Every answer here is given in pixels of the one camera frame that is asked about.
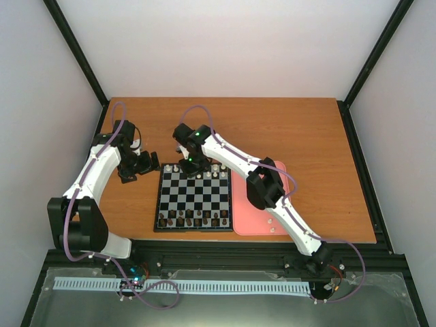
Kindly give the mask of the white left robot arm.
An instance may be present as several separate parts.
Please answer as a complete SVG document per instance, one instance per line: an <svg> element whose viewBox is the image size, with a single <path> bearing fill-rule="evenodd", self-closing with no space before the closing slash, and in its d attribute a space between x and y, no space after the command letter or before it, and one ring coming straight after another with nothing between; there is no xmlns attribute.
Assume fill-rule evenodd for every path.
<svg viewBox="0 0 436 327"><path fill-rule="evenodd" d="M81 251L89 256L99 253L118 258L118 266L127 274L138 272L142 258L131 251L131 240L109 231L99 209L106 184L114 171L123 184L159 167L156 152L141 150L135 139L137 127L117 120L109 134L97 134L89 157L73 185L58 198L48 201L47 211L54 246Z"/></svg>

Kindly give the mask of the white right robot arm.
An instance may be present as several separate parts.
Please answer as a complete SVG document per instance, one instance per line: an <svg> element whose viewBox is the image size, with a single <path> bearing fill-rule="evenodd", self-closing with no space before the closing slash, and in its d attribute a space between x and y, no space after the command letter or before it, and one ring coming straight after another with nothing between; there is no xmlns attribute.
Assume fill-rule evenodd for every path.
<svg viewBox="0 0 436 327"><path fill-rule="evenodd" d="M332 250L305 222L286 194L282 176L286 173L265 157L253 157L224 140L207 125L192 129L179 124L172 134L183 158L178 162L183 171L195 176L206 171L216 160L245 180L247 199L252 206L267 211L285 229L297 250L306 256L306 269L320 275L329 265Z"/></svg>

